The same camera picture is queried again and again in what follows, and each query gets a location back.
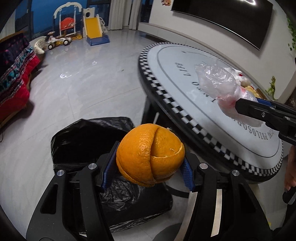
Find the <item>black garbage bag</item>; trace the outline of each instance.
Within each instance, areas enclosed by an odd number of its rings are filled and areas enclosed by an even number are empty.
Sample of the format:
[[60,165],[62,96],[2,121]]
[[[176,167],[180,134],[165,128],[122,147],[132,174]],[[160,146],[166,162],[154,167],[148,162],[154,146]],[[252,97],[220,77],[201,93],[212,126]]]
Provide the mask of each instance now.
[[[56,133],[51,141],[54,171],[64,169],[72,176],[89,163],[111,151],[115,141],[134,128],[127,117],[80,119]],[[85,233],[80,194],[74,191],[76,230]],[[151,188],[141,187],[126,180],[119,172],[100,196],[107,224],[117,232],[145,223],[171,210],[173,199],[162,183]]]

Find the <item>metal screw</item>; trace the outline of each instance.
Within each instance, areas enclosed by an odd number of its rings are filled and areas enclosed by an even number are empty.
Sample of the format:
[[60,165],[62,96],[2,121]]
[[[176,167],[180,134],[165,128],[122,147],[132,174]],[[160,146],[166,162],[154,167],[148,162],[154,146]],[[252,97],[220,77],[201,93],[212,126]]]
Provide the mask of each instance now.
[[89,169],[92,170],[92,169],[95,169],[96,168],[96,164],[95,163],[90,163],[89,164]]
[[232,170],[232,175],[234,175],[234,176],[239,176],[239,171],[238,170]]
[[58,170],[57,171],[57,175],[60,177],[60,176],[62,176],[62,175],[64,175],[65,174],[65,171],[64,170]]
[[200,164],[200,168],[201,169],[207,169],[208,168],[208,165],[206,163],[201,163]]

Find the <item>human hand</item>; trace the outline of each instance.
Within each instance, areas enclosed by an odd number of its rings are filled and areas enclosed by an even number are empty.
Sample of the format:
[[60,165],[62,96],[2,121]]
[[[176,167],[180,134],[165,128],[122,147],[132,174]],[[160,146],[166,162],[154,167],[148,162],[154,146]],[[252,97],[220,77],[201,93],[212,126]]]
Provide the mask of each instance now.
[[291,187],[296,186],[296,147],[291,146],[288,155],[288,165],[286,167],[285,188],[290,190]]

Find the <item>glossy floor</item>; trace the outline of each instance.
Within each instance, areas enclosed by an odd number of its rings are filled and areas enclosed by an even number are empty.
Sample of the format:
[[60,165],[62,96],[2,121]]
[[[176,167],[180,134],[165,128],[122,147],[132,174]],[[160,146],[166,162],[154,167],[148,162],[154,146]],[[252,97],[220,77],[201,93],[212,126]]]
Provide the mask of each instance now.
[[[46,52],[31,83],[30,103],[4,128],[0,143],[0,204],[25,236],[32,213],[54,172],[50,140],[81,118],[127,116],[139,125],[145,93],[138,79],[138,57],[154,43],[132,30],[111,31],[110,43],[89,46],[73,41]],[[285,213],[281,201],[284,168],[260,184],[262,202],[275,228]],[[178,178],[171,183],[179,185]],[[151,241],[164,228],[182,221],[186,199],[174,197],[173,209],[145,224],[113,233],[115,240]]]

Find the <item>patterned blanket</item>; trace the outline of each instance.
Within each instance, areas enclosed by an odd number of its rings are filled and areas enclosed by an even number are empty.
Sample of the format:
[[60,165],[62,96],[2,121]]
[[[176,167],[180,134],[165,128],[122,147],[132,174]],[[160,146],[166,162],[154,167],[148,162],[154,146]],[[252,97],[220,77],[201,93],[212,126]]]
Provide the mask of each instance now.
[[28,102],[30,93],[26,85],[39,62],[22,33],[0,43],[0,122]]

